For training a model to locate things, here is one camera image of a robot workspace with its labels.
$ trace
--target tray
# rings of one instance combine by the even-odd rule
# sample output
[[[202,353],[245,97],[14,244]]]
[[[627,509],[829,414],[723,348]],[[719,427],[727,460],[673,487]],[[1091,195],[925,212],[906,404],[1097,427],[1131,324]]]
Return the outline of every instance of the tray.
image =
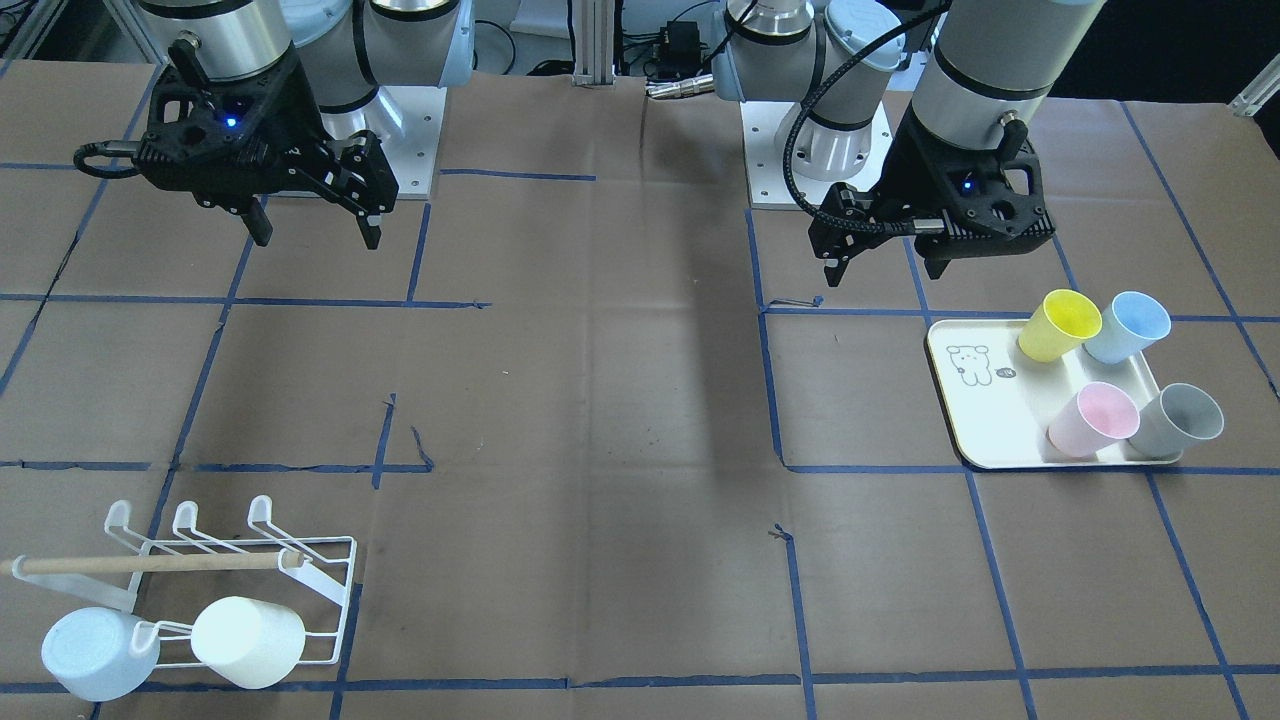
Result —
[[[1148,457],[1119,442],[1092,457],[1068,457],[1048,442],[1050,420],[1085,384],[1108,382],[1138,407],[1160,386],[1147,359],[1137,354],[1103,365],[1083,347],[1053,363],[1037,363],[1018,347],[1027,320],[938,320],[925,347],[943,410],[960,454],[983,469],[1167,465],[1174,457]]]

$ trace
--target light blue mug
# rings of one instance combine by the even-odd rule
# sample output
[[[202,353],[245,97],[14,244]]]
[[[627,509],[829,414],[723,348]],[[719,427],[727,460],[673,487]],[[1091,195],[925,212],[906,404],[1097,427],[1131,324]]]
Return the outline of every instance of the light blue mug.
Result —
[[[1172,323],[1156,299],[1128,290],[1102,311],[1102,331],[1084,343],[1098,363],[1115,365],[1165,338]]]

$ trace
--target cup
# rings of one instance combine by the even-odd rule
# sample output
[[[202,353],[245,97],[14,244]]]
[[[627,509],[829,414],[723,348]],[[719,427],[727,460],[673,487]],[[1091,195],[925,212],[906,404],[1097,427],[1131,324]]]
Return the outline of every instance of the cup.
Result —
[[[1102,329],[1102,314],[1092,300],[1074,290],[1044,296],[1018,334],[1018,347],[1037,363],[1052,363]]]
[[[1088,383],[1048,424],[1048,441],[1070,457],[1094,452],[1138,432],[1138,406],[1111,383]]]
[[[1172,383],[1142,409],[1142,428],[1129,445],[1149,457],[1171,457],[1222,434],[1222,409],[1203,389]]]
[[[82,607],[45,634],[40,660],[73,696],[106,702],[133,692],[160,660],[160,643],[142,655],[129,652],[133,626],[142,619],[108,607]]]
[[[248,597],[224,597],[191,626],[191,651],[210,670],[256,691],[274,685],[302,659],[306,628],[293,610]]]
[[[1129,290],[1102,311],[1102,331],[1084,343],[1084,351],[1114,365],[1164,340],[1170,328],[1169,311],[1156,299]]]

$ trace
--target power adapter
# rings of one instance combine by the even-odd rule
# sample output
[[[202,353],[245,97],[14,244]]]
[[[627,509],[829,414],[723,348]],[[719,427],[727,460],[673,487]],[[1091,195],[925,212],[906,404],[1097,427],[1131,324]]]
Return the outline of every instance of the power adapter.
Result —
[[[669,82],[686,79],[698,74],[703,64],[701,37],[698,23],[669,22],[658,36],[658,51],[652,79]]]

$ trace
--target white wire rack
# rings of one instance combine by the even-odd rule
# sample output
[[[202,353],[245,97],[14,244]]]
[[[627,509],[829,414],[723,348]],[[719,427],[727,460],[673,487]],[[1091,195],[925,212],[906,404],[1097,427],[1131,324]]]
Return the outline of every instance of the white wire rack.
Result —
[[[338,606],[338,624],[332,630],[307,629],[308,638],[332,642],[328,657],[303,657],[298,665],[333,665],[342,651],[342,637],[351,609],[355,584],[356,539],[351,536],[294,537],[271,521],[271,498],[260,495],[248,506],[247,524],[261,538],[221,539],[200,530],[200,507],[192,501],[174,512],[173,539],[150,539],[129,528],[133,507],[127,500],[115,501],[106,511],[102,530],[129,548],[128,557],[65,557],[36,560],[26,555],[0,564],[0,571],[46,589],[72,594],[122,612],[133,612],[138,587],[146,573],[178,570],[278,570]],[[338,548],[339,555],[321,553],[316,547]],[[86,573],[131,573],[127,587],[90,578]],[[192,626],[173,620],[138,623],[133,629],[132,650],[145,652],[156,642],[189,642]],[[202,662],[161,662],[156,669],[204,667]]]

